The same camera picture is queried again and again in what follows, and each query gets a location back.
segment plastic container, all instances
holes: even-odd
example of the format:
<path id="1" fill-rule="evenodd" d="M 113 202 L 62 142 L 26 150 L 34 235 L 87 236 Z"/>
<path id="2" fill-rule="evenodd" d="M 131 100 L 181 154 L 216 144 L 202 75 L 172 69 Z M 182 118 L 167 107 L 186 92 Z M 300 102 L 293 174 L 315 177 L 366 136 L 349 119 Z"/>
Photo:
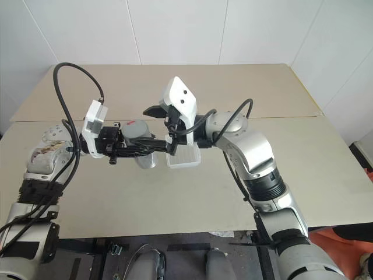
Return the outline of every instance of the plastic container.
<path id="1" fill-rule="evenodd" d="M 171 142 L 171 138 L 168 135 L 165 138 L 166 141 Z M 167 166 L 172 169 L 197 166 L 200 164 L 198 145 L 178 145 L 174 156 L 166 154 L 166 161 Z"/>

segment white corner wall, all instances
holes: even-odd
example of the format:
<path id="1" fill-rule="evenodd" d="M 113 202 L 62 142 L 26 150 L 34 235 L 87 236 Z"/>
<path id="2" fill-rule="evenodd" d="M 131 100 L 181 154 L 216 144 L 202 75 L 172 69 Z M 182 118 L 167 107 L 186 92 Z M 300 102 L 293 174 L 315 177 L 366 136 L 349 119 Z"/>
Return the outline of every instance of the white corner wall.
<path id="1" fill-rule="evenodd" d="M 0 0 L 0 131 L 47 69 L 292 66 L 349 144 L 373 127 L 373 1 Z"/>

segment beige table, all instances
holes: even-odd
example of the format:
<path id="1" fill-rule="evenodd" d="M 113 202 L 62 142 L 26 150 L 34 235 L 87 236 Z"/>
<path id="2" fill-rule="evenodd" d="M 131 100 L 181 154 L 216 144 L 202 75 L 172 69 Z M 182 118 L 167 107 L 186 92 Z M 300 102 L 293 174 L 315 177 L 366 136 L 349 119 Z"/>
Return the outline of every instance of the beige table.
<path id="1" fill-rule="evenodd" d="M 269 72 L 273 71 L 272 67 L 280 73 L 288 71 L 282 65 L 259 65 L 258 68 L 262 67 L 268 67 Z M 268 137 L 279 170 L 309 226 L 372 222 L 373 185 L 329 121 L 322 115 L 312 117 L 312 111 L 318 114 L 317 107 L 296 78 L 292 79 L 297 86 L 287 86 L 299 89 L 293 95 L 305 94 L 299 114 L 309 113 L 311 117 L 286 117 L 296 109 L 284 104 L 283 110 L 277 108 L 282 117 L 255 118 L 250 120 L 250 125 Z M 44 80 L 33 95 L 42 94 L 39 89 L 43 83 Z M 266 98 L 262 100 L 270 99 L 269 94 L 263 93 Z M 235 98 L 236 103 L 240 103 L 242 96 Z M 38 103 L 36 97 L 26 103 L 30 100 Z M 214 101 L 217 106 L 210 103 L 210 107 L 224 107 L 218 97 Z M 118 105 L 113 105 L 119 113 Z M 204 105 L 206 110 L 210 108 L 207 105 Z M 32 118 L 33 112 L 26 109 L 27 106 L 23 106 L 14 119 Z M 60 118 L 55 111 L 48 111 L 47 118 Z M 261 110 L 256 113 L 256 116 L 265 115 Z M 5 222 L 9 207 L 17 197 L 30 150 L 40 141 L 43 131 L 56 123 L 23 121 L 14 123 L 0 141 L 1 223 Z M 162 138 L 166 131 L 163 122 L 148 123 L 152 132 Z M 163 154 L 159 154 L 159 165 L 151 170 L 138 168 L 133 159 L 118 159 L 116 166 L 110 166 L 108 159 L 82 158 L 75 178 L 61 198 L 57 220 L 61 225 L 60 237 L 254 229 L 252 210 L 242 201 L 221 151 L 206 149 L 201 150 L 201 154 L 202 163 L 198 167 L 180 170 L 168 169 Z"/>

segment floor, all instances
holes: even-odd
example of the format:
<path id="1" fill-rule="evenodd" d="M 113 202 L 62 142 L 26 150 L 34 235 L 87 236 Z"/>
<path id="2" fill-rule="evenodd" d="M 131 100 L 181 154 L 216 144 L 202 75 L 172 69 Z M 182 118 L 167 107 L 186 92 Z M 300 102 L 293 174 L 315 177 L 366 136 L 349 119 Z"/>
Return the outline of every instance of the floor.
<path id="1" fill-rule="evenodd" d="M 166 280 L 205 279 L 205 254 L 209 248 L 227 253 L 238 280 L 261 280 L 258 253 L 255 247 L 235 246 L 229 243 L 247 243 L 246 232 L 235 232 L 235 237 L 217 237 L 209 233 L 163 234 L 154 236 L 116 237 L 117 244 L 127 244 L 121 255 L 107 255 L 103 279 L 122 279 L 131 255 L 147 243 L 163 251 L 167 257 Z M 279 279 L 275 255 L 270 252 L 276 279 Z M 89 279 L 93 256 L 58 250 L 55 260 L 40 266 L 37 279 L 83 280 Z"/>

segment dark gray floor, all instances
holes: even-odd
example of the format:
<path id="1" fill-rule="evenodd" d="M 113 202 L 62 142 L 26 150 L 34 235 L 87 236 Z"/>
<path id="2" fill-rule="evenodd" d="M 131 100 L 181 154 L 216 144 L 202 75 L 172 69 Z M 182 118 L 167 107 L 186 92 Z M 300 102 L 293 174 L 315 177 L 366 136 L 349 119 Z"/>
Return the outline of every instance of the dark gray floor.
<path id="1" fill-rule="evenodd" d="M 235 238 L 217 237 L 209 233 L 184 233 L 116 237 L 111 240 L 118 244 L 128 244 L 129 249 L 122 252 L 119 256 L 107 255 L 103 275 L 104 280 L 112 280 L 114 274 L 118 274 L 120 279 L 122 279 L 124 269 L 131 255 L 145 243 L 152 245 L 166 254 L 166 280 L 205 279 L 205 254 L 207 250 L 167 250 L 169 245 L 196 243 L 204 243 L 205 245 L 209 244 L 211 248 L 219 248 L 221 251 L 227 253 L 227 258 L 231 261 L 238 280 L 262 279 L 256 248 L 229 245 L 229 243 L 247 242 L 248 239 L 246 238 L 245 232 L 235 232 Z M 58 250 L 56 258 L 52 263 L 41 265 L 37 279 L 70 279 L 72 266 L 76 258 L 81 258 L 76 280 L 88 280 L 93 257 L 62 250 Z"/>

